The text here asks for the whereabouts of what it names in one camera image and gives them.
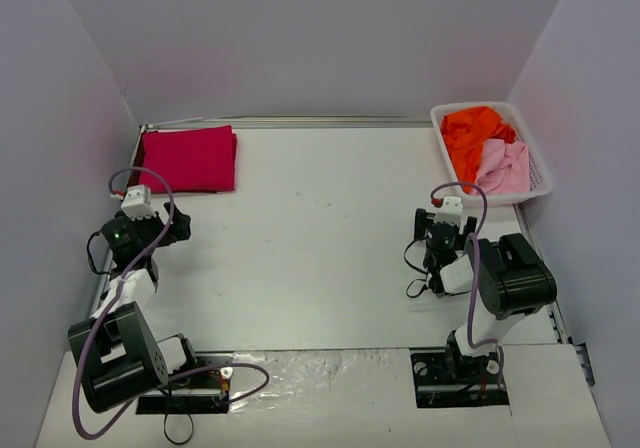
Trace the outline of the crimson red t-shirt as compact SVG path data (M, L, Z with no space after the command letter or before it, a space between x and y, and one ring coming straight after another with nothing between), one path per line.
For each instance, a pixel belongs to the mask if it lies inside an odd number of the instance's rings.
M229 125L145 133L139 182L154 193L235 190L237 135Z

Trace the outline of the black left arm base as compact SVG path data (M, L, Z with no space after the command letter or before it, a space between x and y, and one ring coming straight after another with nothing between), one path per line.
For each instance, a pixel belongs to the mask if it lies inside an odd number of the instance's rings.
M232 369L209 371L170 382L138 398L135 414L161 415L163 435L173 447L187 445L195 434L197 415L229 411Z

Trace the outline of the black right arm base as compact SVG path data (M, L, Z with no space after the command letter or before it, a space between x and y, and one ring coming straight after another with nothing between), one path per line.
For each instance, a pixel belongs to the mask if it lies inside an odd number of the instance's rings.
M499 379L498 355L469 358L444 347L410 351L415 404L418 409L508 406Z

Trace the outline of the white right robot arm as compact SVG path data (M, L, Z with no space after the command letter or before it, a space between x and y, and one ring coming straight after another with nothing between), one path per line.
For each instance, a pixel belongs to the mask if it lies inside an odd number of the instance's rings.
M554 276L523 234L490 241L477 231L477 219L463 219L457 208L415 212L413 241L425 253L412 268L424 276L423 289L438 298L470 296L467 319L448 336L443 357L457 381L475 374L479 359L498 360L501 339L557 298Z

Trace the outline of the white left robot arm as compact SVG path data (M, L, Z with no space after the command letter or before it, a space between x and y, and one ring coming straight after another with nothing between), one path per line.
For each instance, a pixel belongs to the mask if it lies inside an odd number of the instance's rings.
M169 202L163 208L166 221L158 212L133 220L120 210L99 231L112 252L110 288L96 312L68 330L76 361L89 347L85 363L76 366L83 369L81 387L96 413L160 388L168 379L189 386L201 374L200 359L186 351L175 352L166 362L143 316L143 305L158 288L155 249L191 236L191 217Z

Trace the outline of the dark maroon folded t-shirt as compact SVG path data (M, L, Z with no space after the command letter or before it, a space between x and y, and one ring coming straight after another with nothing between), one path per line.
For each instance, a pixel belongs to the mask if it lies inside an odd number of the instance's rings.
M140 142L136 150L136 153L134 155L133 165L138 168L142 167L144 164L144 159L145 159L145 149L144 149L143 143ZM134 170L129 175L127 186L130 187L133 185L138 185L140 180L140 175L141 175L141 172Z

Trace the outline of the light pink t-shirt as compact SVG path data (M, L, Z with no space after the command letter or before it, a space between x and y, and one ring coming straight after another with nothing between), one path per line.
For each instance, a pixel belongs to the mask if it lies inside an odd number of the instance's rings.
M531 189L529 147L522 141L484 142L475 184L486 195L527 193Z

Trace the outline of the white plastic laundry basket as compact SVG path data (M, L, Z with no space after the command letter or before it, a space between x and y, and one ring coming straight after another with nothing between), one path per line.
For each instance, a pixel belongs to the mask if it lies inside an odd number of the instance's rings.
M506 194L506 195L486 195L487 203L490 206L508 206L517 205L535 197L544 196L552 191L551 176L546 169L530 130L526 126L520 112L507 102L479 101L479 102L463 102L436 105L431 109L431 120L436 130L436 136L441 148L446 168L448 169L450 178L455 182L461 182L457 179L454 168L451 164L447 153L444 140L440 133L440 126L445 115L476 106L489 106L496 110L502 117L504 123L512 126L516 132L516 140L526 143L529 147L530 160L530 179L531 189L527 193Z

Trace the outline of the orange t-shirt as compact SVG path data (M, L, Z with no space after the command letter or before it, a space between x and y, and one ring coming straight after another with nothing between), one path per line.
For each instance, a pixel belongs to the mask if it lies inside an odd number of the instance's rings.
M445 115L440 133L457 179L475 182L481 164L484 143L500 140L511 144L516 132L489 106L476 106Z

